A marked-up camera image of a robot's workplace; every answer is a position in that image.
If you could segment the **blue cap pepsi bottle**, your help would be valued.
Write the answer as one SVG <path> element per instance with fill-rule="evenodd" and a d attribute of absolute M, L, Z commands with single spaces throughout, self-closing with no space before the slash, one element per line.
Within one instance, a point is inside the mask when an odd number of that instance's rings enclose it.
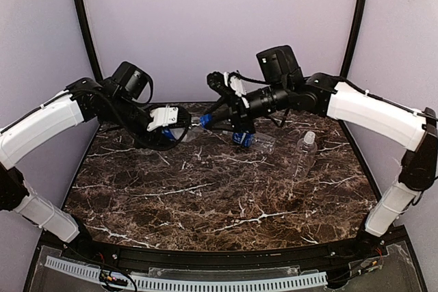
<path fill-rule="evenodd" d="M 142 141 L 142 148 L 151 150 L 165 151 L 175 148 L 180 143 L 195 140 L 204 130 L 205 123 L 201 117 L 192 117 L 188 129 L 185 129 L 186 120 L 179 119 L 177 123 L 170 124 L 168 127 L 160 127 L 148 132 Z"/>

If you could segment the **white cap blue label bottle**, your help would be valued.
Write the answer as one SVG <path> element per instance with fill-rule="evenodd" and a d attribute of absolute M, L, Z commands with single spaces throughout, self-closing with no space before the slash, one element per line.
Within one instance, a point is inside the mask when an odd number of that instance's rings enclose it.
<path fill-rule="evenodd" d="M 271 154 L 274 150 L 276 139 L 263 133 L 235 133 L 222 131 L 223 135 L 231 138 L 231 141 L 242 148 L 262 154 Z"/>

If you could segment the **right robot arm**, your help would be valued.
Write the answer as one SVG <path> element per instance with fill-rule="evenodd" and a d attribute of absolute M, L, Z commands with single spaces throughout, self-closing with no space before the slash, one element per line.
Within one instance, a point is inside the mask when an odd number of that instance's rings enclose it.
<path fill-rule="evenodd" d="M 411 109 L 362 90 L 349 80 L 325 73 L 304 77 L 288 45 L 256 55 L 264 80 L 247 93 L 238 72 L 213 72 L 208 86 L 220 96 L 201 118 L 205 129 L 217 129 L 227 121 L 242 137 L 255 133 L 254 121 L 277 111 L 292 109 L 350 122 L 382 136 L 405 149 L 396 181 L 370 211 L 364 231 L 383 236 L 415 197 L 429 189 L 437 170 L 437 117 L 429 108 Z"/>

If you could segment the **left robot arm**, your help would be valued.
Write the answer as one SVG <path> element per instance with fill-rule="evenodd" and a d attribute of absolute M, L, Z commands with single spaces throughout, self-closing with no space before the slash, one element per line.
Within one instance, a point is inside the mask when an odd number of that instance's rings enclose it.
<path fill-rule="evenodd" d="M 87 230 L 72 215 L 39 196 L 17 169 L 17 163 L 60 133 L 88 122 L 117 124 L 133 138 L 137 148 L 165 151 L 182 142 L 191 115 L 181 106 L 138 102 L 153 80 L 137 66 L 122 62 L 115 73 L 98 82 L 82 78 L 66 86 L 47 102 L 1 129 L 1 210 L 13 211 L 65 243 Z M 166 129 L 182 129 L 171 140 Z"/>

